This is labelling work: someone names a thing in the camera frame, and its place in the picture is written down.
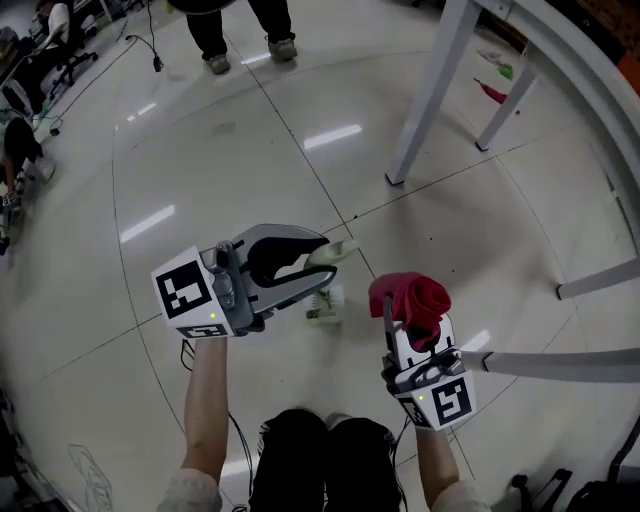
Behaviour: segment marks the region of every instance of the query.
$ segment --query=white metal frame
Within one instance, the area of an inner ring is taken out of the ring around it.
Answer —
[[[610,176],[627,213],[636,243],[640,240],[640,98],[615,65],[571,21],[543,0],[455,0],[446,3],[433,50],[427,57],[422,86],[414,98],[396,151],[386,173],[392,185],[402,183],[436,119],[480,8],[485,7],[522,32],[530,41],[528,59],[551,62],[573,84],[613,139],[629,175]],[[478,138],[486,149],[536,80],[525,66],[514,90]],[[640,276],[640,258],[560,285],[561,299],[605,288]]]

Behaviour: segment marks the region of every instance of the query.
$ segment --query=black cable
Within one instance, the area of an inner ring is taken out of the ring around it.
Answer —
[[[149,49],[153,52],[154,55],[157,55],[155,48],[151,46],[149,44],[149,41],[147,41],[144,37],[140,37],[136,34],[129,34],[127,37],[124,38],[125,41],[130,41],[131,39],[135,39],[136,41],[142,41],[144,44],[146,44],[149,47]]]
[[[147,0],[147,13],[149,14],[149,31],[151,32],[151,47],[153,48],[154,55],[158,55],[156,52],[156,35],[153,33],[153,23],[151,23],[151,0]]]
[[[402,498],[402,503],[404,504],[404,509],[406,512],[409,512],[409,506],[407,504],[407,495],[404,492],[404,488],[402,487],[402,483],[400,482],[400,478],[398,477],[398,472],[396,471],[396,455],[398,454],[398,446],[400,445],[400,440],[402,439],[402,434],[404,434],[404,431],[407,430],[407,427],[409,426],[409,423],[411,422],[411,420],[409,419],[409,416],[407,416],[404,420],[404,426],[402,427],[402,430],[400,431],[400,434],[398,435],[398,439],[396,439],[395,444],[393,445],[393,448],[391,450],[392,453],[392,457],[391,457],[391,462],[393,464],[393,472],[396,475],[396,482],[398,483],[398,490],[400,491],[400,497]]]
[[[153,52],[153,69],[156,70],[156,73],[159,73],[164,67],[164,63],[160,59],[160,55],[156,51],[156,35],[153,31],[153,17],[151,16],[151,0],[147,1],[147,13],[149,14],[149,31],[151,32],[151,44],[149,44],[146,39],[136,35],[131,34],[124,38],[125,41],[130,41],[131,39],[136,39],[138,41],[143,41],[151,51]]]
[[[633,428],[631,429],[631,433],[627,440],[620,448],[620,451],[616,453],[615,457],[611,461],[611,465],[609,466],[609,474],[607,475],[607,482],[609,483],[617,483],[618,476],[620,475],[620,466],[624,462],[624,459],[627,458],[627,455],[633,450],[633,447],[636,444],[636,441],[640,437],[640,416],[636,420]]]
[[[0,109],[0,112],[13,112],[14,114],[18,114],[21,118],[27,118],[29,121],[31,121],[31,123],[33,123],[33,120],[34,120],[33,117],[28,116],[27,114],[24,114],[23,112],[20,112],[19,110],[16,110],[15,108],[11,108],[11,107]],[[51,123],[51,127],[49,128],[49,131],[58,130],[58,133],[60,133],[60,128],[64,123],[64,119],[62,119],[62,117],[60,116],[53,116],[53,117],[43,116],[43,117],[38,117],[38,119],[53,119],[54,122]],[[54,125],[58,122],[60,123],[58,127],[57,128],[54,127]]]
[[[182,349],[180,351],[180,362],[182,363],[182,366],[184,366],[187,370],[192,371],[192,369],[184,361],[185,354],[189,358],[191,358],[192,361],[194,360],[195,350],[191,346],[191,343],[189,343],[189,341],[186,339],[182,340]],[[247,442],[247,438],[244,436],[244,433],[240,428],[240,425],[238,424],[238,422],[236,421],[236,419],[233,417],[231,413],[229,413],[229,419],[233,423],[233,426],[235,427],[236,431],[238,432],[238,437],[240,438],[240,444],[242,445],[242,451],[244,452],[244,456],[247,459],[247,466],[249,467],[249,497],[251,497],[251,494],[253,493],[253,459],[251,458],[251,450],[249,448],[249,443]],[[233,508],[233,512],[247,512],[247,510],[248,508],[246,507],[246,505],[236,505]]]

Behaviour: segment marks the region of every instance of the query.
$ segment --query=white table leg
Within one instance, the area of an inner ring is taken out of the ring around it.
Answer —
[[[640,257],[582,279],[561,284],[558,286],[558,298],[568,299],[583,293],[607,288],[614,284],[624,283],[636,277],[640,277]]]
[[[507,96],[507,99],[502,105],[500,105],[496,115],[493,116],[480,137],[476,140],[476,146],[478,146],[478,149],[481,151],[489,149],[489,144],[498,133],[498,130],[502,128],[502,125],[506,122],[509,116],[516,111],[518,105],[522,103],[522,100],[524,100],[527,93],[533,88],[536,80],[535,72],[532,67],[527,64],[522,70],[522,74],[520,75],[520,78],[518,78],[518,81],[513,84],[513,88]]]
[[[111,16],[111,13],[109,12],[109,8],[107,7],[107,2],[105,2],[105,0],[100,0],[100,3],[102,4],[102,8],[104,9],[104,14],[107,17],[107,19],[113,23],[113,17]]]
[[[473,0],[447,2],[433,49],[427,56],[420,89],[386,173],[392,185],[402,183],[436,119],[449,83],[473,33],[481,7]]]

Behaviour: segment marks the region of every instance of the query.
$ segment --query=black pants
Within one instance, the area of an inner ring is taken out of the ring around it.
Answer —
[[[32,57],[31,63],[25,60],[16,69],[13,78],[27,93],[34,114],[39,114],[42,111],[42,104],[47,99],[40,89],[40,83],[49,71],[64,60],[64,57],[65,50],[63,48],[49,48]]]
[[[393,435],[382,425],[348,419],[328,431],[315,414],[285,411],[267,423],[249,504],[252,512],[398,512],[390,459]]]
[[[35,162],[36,157],[42,156],[42,146],[36,141],[31,126],[25,120],[16,118],[8,124],[4,134],[4,153],[5,159],[11,159],[16,175],[22,169],[25,160]],[[6,180],[4,166],[0,166],[0,183]]]
[[[291,32],[287,0],[249,0],[249,4],[271,43],[295,39],[295,34]],[[220,11],[201,16],[188,15],[187,23],[191,35],[202,50],[204,60],[227,53]]]

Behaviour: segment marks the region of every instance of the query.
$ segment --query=qr-like marker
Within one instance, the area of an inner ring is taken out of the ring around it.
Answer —
[[[198,325],[195,327],[178,327],[178,331],[185,338],[197,339],[197,338],[219,338],[220,336],[227,336],[227,330],[222,324],[211,325]]]
[[[169,319],[183,315],[211,300],[197,261],[156,277],[158,290]]]
[[[413,398],[399,398],[398,399],[404,407],[404,410],[407,411],[407,414],[413,421],[413,424],[418,427],[430,428],[431,425],[427,421],[427,418],[422,414],[420,408],[413,401]]]
[[[452,423],[472,411],[464,377],[434,388],[431,393],[441,426]]]

